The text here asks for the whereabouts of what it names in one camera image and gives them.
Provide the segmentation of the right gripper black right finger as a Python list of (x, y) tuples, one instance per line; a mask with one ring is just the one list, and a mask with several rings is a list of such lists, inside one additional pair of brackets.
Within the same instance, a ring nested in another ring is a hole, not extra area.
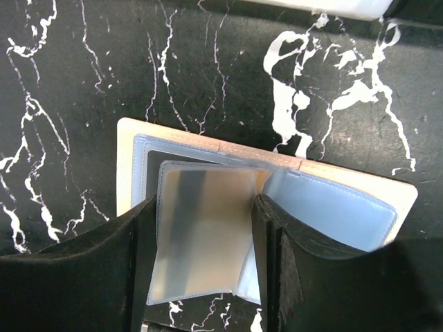
[(261, 194), (251, 220), (264, 331), (442, 330), (440, 238), (364, 252)]

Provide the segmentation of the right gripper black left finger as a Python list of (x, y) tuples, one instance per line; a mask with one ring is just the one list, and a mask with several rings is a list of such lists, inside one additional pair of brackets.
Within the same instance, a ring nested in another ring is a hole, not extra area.
[(1, 258), (2, 331), (140, 331), (156, 199), (34, 254)]

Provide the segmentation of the beige leather card holder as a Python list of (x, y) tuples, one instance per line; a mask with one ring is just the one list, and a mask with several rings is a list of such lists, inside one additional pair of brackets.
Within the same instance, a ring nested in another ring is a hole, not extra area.
[(122, 118), (117, 124), (117, 213), (145, 199), (147, 153), (161, 163), (157, 254), (149, 305), (231, 293), (260, 303), (251, 213), (258, 194), (321, 233), (370, 252), (390, 243), (417, 199), (407, 183)]

